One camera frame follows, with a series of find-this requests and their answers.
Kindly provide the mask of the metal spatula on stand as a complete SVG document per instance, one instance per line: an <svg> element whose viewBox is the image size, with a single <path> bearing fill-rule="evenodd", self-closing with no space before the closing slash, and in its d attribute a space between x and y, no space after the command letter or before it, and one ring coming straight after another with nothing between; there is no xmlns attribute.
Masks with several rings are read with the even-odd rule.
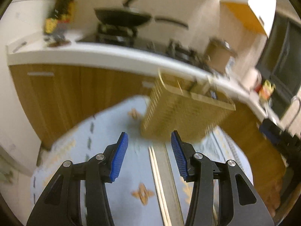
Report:
<svg viewBox="0 0 301 226"><path fill-rule="evenodd" d="M64 34L53 34L50 36L45 36L43 40L46 43L46 46L50 48L62 47L71 44L71 41L66 39Z"/></svg>

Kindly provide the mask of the red label sauce bottle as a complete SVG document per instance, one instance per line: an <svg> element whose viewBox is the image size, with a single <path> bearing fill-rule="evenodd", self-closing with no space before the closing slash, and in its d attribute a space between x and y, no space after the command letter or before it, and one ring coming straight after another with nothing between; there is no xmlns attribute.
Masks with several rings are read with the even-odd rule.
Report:
<svg viewBox="0 0 301 226"><path fill-rule="evenodd" d="M74 14L75 0L56 0L54 9L45 20L44 33L51 35L59 24L70 24Z"/></svg>

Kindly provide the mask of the patterned blue tablecloth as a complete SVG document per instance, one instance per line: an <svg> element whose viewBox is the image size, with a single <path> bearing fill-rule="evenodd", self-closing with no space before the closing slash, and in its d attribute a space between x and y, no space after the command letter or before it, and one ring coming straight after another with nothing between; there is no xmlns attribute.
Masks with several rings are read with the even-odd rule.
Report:
<svg viewBox="0 0 301 226"><path fill-rule="evenodd" d="M128 149L119 177L107 184L107 194L116 225L162 225L162 216L156 196L144 205L133 193L140 185L155 191L148 147L155 141L142 138L140 122L146 112L148 98L135 96L105 111L97 113L61 136L49 152L41 155L41 163L31 178L30 199L35 204L59 166L66 160L85 162L116 143L120 134L128 134ZM179 175L170 142L164 143L173 171L173 178L184 223L192 194L192 183Z"/></svg>

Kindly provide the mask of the tan plastic utensil basket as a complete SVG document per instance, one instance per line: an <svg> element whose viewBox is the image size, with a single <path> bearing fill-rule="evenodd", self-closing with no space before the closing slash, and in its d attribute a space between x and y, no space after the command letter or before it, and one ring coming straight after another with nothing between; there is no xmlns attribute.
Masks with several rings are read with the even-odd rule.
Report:
<svg viewBox="0 0 301 226"><path fill-rule="evenodd" d="M146 139L169 141L176 130L186 142L199 141L236 110L217 89L212 76L203 79L160 70L141 122Z"/></svg>

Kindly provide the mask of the brown rice cooker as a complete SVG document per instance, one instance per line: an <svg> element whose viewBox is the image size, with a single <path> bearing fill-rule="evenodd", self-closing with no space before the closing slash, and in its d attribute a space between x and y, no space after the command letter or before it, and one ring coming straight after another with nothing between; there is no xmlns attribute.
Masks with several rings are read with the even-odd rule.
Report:
<svg viewBox="0 0 301 226"><path fill-rule="evenodd" d="M225 73L230 58L235 59L237 53L225 40L211 37L204 51L204 56L208 59L208 66L219 73Z"/></svg>

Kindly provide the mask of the yellow oil bottle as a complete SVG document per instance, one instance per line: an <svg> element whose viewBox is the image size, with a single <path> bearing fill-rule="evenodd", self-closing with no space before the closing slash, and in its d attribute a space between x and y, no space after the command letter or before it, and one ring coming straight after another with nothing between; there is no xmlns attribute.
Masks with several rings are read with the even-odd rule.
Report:
<svg viewBox="0 0 301 226"><path fill-rule="evenodd" d="M258 94L259 100L263 101L263 102L267 102L270 99L271 95L273 94L275 88L276 88L275 84L266 80L263 83L262 88L259 91L259 94Z"/></svg>

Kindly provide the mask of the dark window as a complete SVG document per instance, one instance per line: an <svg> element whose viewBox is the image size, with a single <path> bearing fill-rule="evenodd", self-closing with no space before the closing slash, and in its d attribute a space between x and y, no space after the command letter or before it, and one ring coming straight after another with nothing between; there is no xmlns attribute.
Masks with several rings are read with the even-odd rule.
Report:
<svg viewBox="0 0 301 226"><path fill-rule="evenodd" d="M256 69L275 85L272 109L282 118L300 89L300 23L276 13Z"/></svg>

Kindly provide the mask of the black gas stove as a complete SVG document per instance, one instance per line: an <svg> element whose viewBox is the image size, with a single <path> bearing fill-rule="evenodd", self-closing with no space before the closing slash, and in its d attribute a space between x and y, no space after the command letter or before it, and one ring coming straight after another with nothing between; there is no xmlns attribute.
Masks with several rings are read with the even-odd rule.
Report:
<svg viewBox="0 0 301 226"><path fill-rule="evenodd" d="M136 28L99 24L96 33L77 40L77 43L100 43L142 50L181 61L210 73L212 72L206 61L192 48L185 48L179 41L173 39L170 39L167 44L162 44L138 37Z"/></svg>

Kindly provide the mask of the white orange wall cabinet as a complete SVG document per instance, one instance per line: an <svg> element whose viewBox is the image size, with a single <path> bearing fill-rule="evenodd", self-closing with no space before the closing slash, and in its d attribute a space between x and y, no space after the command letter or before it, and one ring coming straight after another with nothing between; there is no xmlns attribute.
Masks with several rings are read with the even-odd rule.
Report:
<svg viewBox="0 0 301 226"><path fill-rule="evenodd" d="M277 0L220 0L243 26L254 33L270 36Z"/></svg>

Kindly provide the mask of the black wok with lid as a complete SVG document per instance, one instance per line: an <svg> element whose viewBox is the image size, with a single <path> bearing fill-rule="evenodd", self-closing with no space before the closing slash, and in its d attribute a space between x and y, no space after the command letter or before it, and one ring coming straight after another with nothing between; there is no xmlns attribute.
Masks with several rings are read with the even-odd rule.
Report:
<svg viewBox="0 0 301 226"><path fill-rule="evenodd" d="M131 7L131 3L136 0L125 0L122 7L94 8L95 15L102 24L109 24L118 27L139 27L147 24L151 20L155 22L172 23L185 29L189 29L186 22L164 16L153 16L148 12Z"/></svg>

